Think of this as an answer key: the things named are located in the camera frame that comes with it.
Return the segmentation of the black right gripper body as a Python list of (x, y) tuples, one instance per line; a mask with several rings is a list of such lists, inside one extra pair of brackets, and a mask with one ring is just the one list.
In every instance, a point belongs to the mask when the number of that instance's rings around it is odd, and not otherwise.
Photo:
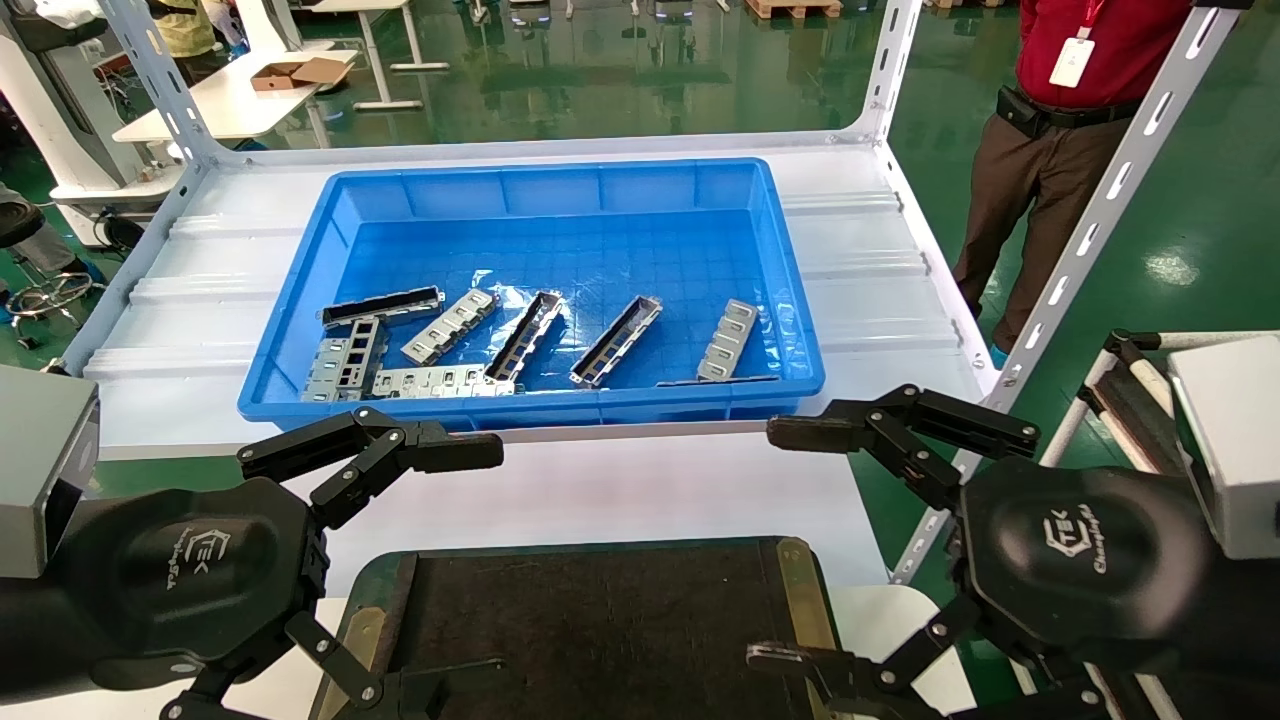
[(1006, 457), (957, 495), (957, 584), (1018, 660), (1277, 680), (1277, 561), (1225, 555), (1192, 484)]

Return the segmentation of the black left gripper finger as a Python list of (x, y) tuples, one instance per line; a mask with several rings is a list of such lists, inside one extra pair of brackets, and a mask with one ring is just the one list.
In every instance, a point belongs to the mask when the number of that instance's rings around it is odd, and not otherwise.
[(340, 462), (310, 495), (317, 521), (328, 529), (342, 528), (407, 471), (471, 471), (503, 461), (503, 442), (493, 433), (453, 436), (438, 421), (398, 421), (370, 406), (238, 452), (244, 479), (262, 477), (278, 484)]
[[(453, 696), (492, 689), (507, 682), (503, 659), (376, 676), (312, 615), (297, 612), (284, 630), (323, 675), (346, 693), (347, 703), (337, 719), (439, 719)], [(160, 717), (255, 719), (253, 714), (221, 703), (232, 684), (230, 673), (205, 669), (189, 689), (164, 707)]]

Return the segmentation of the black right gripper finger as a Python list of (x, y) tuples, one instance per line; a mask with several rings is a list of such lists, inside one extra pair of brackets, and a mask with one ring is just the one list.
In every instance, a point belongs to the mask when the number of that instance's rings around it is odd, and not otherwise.
[[(883, 662), (841, 650), (781, 642), (750, 644), (746, 664), (760, 673), (800, 676), (835, 714), (873, 719), (942, 719), (913, 683), (968, 632), (991, 629), (998, 612), (984, 600), (956, 596)], [(1098, 719), (1101, 692), (1092, 680), (1075, 679), (997, 705), (963, 710), (954, 719)]]
[(817, 416), (774, 416), (767, 438), (786, 451), (867, 452), (932, 509), (952, 511), (961, 473), (929, 439), (980, 457), (1032, 457), (1041, 429), (933, 389), (901, 386), (869, 401), (833, 400)]

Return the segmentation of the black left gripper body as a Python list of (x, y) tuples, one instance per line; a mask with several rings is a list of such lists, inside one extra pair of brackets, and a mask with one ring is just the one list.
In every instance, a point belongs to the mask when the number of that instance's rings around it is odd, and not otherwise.
[(268, 479), (86, 500), (35, 579), (3, 580), (6, 693), (145, 691), (205, 669), (257, 676), (314, 611), (325, 532)]

